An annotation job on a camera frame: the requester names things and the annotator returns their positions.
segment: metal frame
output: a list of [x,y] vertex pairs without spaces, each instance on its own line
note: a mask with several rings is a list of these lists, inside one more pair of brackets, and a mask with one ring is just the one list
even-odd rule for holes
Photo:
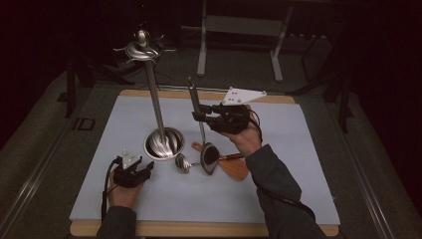
[[207,31],[228,32],[239,34],[255,34],[264,36],[277,36],[278,43],[274,50],[270,51],[270,58],[273,65],[276,82],[283,81],[282,70],[279,62],[279,53],[286,37],[288,25],[293,13],[293,6],[289,6],[284,21],[248,19],[207,15],[207,0],[202,1],[202,26],[201,26],[201,48],[199,51],[198,77],[205,76],[207,58]]

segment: left hand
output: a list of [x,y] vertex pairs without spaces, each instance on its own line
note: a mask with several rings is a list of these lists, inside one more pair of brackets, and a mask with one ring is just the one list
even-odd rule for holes
[[137,195],[143,183],[133,188],[125,188],[114,183],[114,171],[109,175],[108,202],[110,206],[122,206],[133,209]]

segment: white paper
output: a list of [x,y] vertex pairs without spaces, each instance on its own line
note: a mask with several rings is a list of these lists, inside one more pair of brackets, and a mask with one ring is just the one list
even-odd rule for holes
[[[192,163],[200,153],[190,145],[201,142],[199,124],[192,117],[189,99],[160,99],[164,126],[180,130],[185,137],[183,154]],[[203,105],[219,102],[201,101]],[[269,143],[291,171],[303,194],[301,202],[316,214],[318,224],[338,225],[333,204],[317,153],[299,105],[250,103],[259,115],[264,143]],[[105,127],[93,162],[70,216],[100,219],[106,170],[121,151],[143,157],[140,167],[151,161],[143,151],[146,136],[157,129],[150,98],[118,97]],[[205,125],[207,141],[221,154],[238,152],[226,137]],[[232,179],[217,166],[208,175],[200,165],[183,174],[174,160],[156,161],[152,175],[144,183],[135,211],[138,220],[265,223],[256,186],[250,174],[245,180]]]

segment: hand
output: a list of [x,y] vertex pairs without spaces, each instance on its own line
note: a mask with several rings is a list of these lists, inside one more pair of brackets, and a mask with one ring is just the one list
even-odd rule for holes
[[123,206],[133,209],[143,183],[133,188],[125,188],[114,183],[114,170],[109,174],[108,202],[110,206]]
[[[251,120],[256,121],[252,113],[250,113],[250,117]],[[260,133],[251,122],[249,122],[248,127],[246,129],[237,134],[231,134],[227,132],[220,133],[230,138],[230,140],[235,143],[236,147],[245,157],[251,155],[256,150],[260,149],[262,146]]]

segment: dark jacket sleeve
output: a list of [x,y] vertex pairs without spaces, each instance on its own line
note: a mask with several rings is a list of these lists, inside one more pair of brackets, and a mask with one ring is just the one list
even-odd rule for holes
[[127,207],[113,206],[108,209],[97,238],[132,239],[135,231],[136,213]]
[[[301,188],[269,145],[248,156],[246,163],[255,182],[266,190],[296,201],[301,199]],[[270,238],[326,238],[305,211],[274,199],[260,189],[257,194]]]

